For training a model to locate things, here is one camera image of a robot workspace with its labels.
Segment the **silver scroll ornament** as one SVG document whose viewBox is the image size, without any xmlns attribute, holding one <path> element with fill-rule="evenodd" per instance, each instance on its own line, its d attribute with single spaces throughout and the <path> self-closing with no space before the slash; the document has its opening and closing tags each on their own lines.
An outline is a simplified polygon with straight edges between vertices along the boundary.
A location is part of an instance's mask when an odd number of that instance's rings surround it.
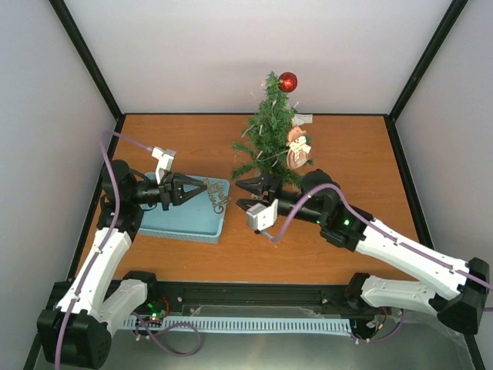
<svg viewBox="0 0 493 370">
<path fill-rule="evenodd" d="M 229 203 L 230 182 L 225 179 L 204 177 L 209 201 L 215 214 L 223 214 Z"/>
</svg>

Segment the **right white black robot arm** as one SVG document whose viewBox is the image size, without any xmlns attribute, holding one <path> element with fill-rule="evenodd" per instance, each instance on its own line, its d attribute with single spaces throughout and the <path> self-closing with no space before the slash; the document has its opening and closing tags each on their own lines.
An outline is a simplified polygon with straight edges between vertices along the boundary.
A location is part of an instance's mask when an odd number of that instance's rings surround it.
<svg viewBox="0 0 493 370">
<path fill-rule="evenodd" d="M 293 220 L 304 220 L 317 224 L 329 244 L 383 261 L 413 278 L 398 281 L 356 273 L 345 292 L 352 310 L 403 308 L 436 317 L 464 335 L 478 333 L 492 290 L 487 262 L 451 257 L 399 234 L 351 206 L 339 184 L 322 170 L 306 174 L 298 193 L 285 191 L 274 175 L 238 180 L 236 185 L 255 195 L 236 203 L 246 212 L 248 226 L 270 241 L 280 241 Z"/>
</svg>

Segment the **red ball ornament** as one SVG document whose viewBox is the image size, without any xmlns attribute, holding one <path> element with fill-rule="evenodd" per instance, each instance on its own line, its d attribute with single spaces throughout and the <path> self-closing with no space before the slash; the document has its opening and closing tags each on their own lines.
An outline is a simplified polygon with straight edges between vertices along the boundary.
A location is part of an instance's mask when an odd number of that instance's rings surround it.
<svg viewBox="0 0 493 370">
<path fill-rule="evenodd" d="M 278 86 L 283 93 L 291 93 L 297 88 L 297 76 L 292 72 L 283 72 L 278 79 Z"/>
</svg>

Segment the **blue plastic basket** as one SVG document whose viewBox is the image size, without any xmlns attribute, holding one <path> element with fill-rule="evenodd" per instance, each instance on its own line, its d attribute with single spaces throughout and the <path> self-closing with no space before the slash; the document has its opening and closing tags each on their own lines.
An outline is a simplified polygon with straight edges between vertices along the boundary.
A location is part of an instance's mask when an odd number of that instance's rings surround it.
<svg viewBox="0 0 493 370">
<path fill-rule="evenodd" d="M 207 191 L 183 205 L 147 207 L 138 233 L 179 241 L 218 244 L 223 229 L 225 213 L 215 214 Z"/>
</svg>

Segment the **snowman ornament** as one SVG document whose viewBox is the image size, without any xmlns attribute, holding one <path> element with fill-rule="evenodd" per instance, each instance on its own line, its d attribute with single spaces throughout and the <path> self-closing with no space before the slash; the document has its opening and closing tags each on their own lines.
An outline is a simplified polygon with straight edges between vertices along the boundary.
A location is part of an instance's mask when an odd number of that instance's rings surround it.
<svg viewBox="0 0 493 370">
<path fill-rule="evenodd" d="M 288 147 L 287 167 L 295 170 L 302 167 L 310 159 L 311 146 L 307 142 L 307 135 L 299 126 L 294 126 L 287 134 Z"/>
</svg>

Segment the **clear angel ornament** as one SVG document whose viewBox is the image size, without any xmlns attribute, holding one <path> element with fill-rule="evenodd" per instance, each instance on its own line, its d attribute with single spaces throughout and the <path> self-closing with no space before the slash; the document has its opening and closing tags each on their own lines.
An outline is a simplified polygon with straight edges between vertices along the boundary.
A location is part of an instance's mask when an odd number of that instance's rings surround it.
<svg viewBox="0 0 493 370">
<path fill-rule="evenodd" d="M 312 114 L 299 114 L 295 113 L 292 118 L 292 126 L 302 126 L 304 124 L 311 124 L 313 122 Z"/>
</svg>

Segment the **small green christmas tree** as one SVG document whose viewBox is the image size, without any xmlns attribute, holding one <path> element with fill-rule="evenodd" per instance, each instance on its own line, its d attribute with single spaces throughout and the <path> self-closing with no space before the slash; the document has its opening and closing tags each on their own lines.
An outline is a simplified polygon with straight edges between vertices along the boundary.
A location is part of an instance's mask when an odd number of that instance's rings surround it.
<svg viewBox="0 0 493 370">
<path fill-rule="evenodd" d="M 292 72 L 269 73 L 263 84 L 264 99 L 247 120 L 241 140 L 232 145 L 234 151 L 249 159 L 232 170 L 232 180 L 248 173 L 271 174 L 279 176 L 285 185 L 300 187 L 302 175 L 297 170 L 313 163 L 312 140 L 304 129 L 313 117 L 299 114 L 290 105 L 289 94 L 297 84 Z"/>
</svg>

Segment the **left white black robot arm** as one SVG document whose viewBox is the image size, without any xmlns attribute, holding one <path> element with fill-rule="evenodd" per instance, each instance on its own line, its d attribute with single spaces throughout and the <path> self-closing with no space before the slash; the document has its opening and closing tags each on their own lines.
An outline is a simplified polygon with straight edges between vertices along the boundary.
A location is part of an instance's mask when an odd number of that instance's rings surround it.
<svg viewBox="0 0 493 370">
<path fill-rule="evenodd" d="M 101 175 L 101 212 L 91 250 L 65 295 L 37 320 L 45 358 L 55 368 L 101 368 L 127 317 L 138 307 L 148 311 L 159 304 L 154 273 L 131 271 L 110 294 L 113 275 L 138 234 L 146 206 L 168 210 L 207 189 L 204 182 L 169 170 L 152 180 L 123 160 L 106 164 Z"/>
</svg>

